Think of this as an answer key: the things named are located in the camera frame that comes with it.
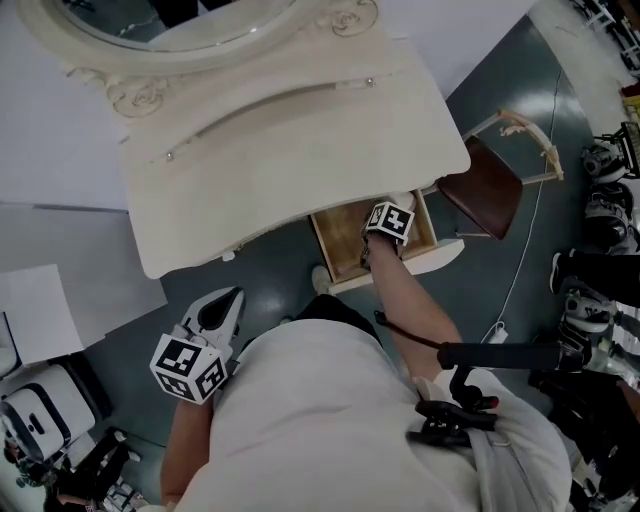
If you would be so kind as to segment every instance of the chair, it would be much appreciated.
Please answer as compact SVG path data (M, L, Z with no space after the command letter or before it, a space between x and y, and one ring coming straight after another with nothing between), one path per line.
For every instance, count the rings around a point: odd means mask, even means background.
M493 150L482 142L477 134L500 120L508 120L512 126L502 128L503 136L526 132L542 147L543 154L552 164L553 172L521 180ZM525 117L508 110L499 110L492 117L475 127L463 137L469 156L470 169L462 174L440 178L426 193L440 190L462 213L471 219L484 233L458 233L459 236L490 236L502 240L511 226L522 197L523 185L557 179L564 173L558 152L544 132Z

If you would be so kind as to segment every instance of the open drawer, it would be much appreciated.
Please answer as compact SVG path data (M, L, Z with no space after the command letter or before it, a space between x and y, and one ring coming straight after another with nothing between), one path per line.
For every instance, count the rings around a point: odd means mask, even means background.
M422 194L419 190L412 193L416 198L416 215L402 259L412 274L421 274L449 263L460 254L464 242L438 242ZM371 275L360 266L360 256L364 249L361 230L367 214L378 202L380 199L357 201L311 215L333 281L331 293L340 293L372 282Z

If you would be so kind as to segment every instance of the wooden drawer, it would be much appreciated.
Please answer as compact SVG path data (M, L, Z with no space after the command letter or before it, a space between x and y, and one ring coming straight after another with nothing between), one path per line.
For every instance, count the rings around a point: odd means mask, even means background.
M405 263L438 247L424 198L419 190L412 193L416 198L416 215L411 226L409 243L402 257ZM361 231L372 206L380 201L381 199L357 201L311 215L334 284L346 283L368 274L360 266L360 255L364 249Z

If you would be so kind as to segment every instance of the mirror frame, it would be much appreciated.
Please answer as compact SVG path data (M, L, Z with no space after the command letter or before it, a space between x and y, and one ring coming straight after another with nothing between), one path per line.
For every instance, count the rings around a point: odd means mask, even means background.
M219 68L252 57L286 39L320 16L332 0L295 0L256 32L218 46L194 50L153 51L109 43L76 26L54 5L56 0L16 0L29 32L69 64L128 76L168 76Z

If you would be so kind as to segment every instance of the cable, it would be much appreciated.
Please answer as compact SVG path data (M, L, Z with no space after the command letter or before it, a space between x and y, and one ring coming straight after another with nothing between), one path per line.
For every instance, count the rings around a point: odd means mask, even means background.
M556 79L556 88L553 94L553 109L551 111L551 126L549 128L549 140L553 144L553 130L555 128L555 119L556 119L556 106L558 105L558 88L560 87L560 78L562 78L562 69L558 73L558 78ZM545 156L544 159L544 174L547 173L547 166L549 164L549 159ZM536 202L533 207L533 215L531 216L531 223L529 224L529 232L527 233L527 241L524 244L524 248L522 249L522 254L520 255L520 261L518 262L518 268L516 269L516 273L513 276L513 281L511 281L511 286L509 286L509 291L507 292L507 296L504 299L504 304L502 305L502 309L500 310L500 314L498 315L498 319L496 322L489 327L489 330L480 340L480 343L484 343L484 340L487 339L490 333L495 334L498 332L498 326L502 324L504 328L505 323L502 321L502 317L504 315L505 310L507 309L507 304L509 303L509 299L511 298L511 292L515 288L516 281L518 280L518 276L520 275L520 269L522 268L522 263L524 262L524 258L527 255L527 249L529 248L529 242L531 241L531 233L533 233L533 225L536 220L536 216L538 215L538 205L540 204L540 195L542 193L542 185L543 181L540 182L540 186L538 187L538 194L536 195Z

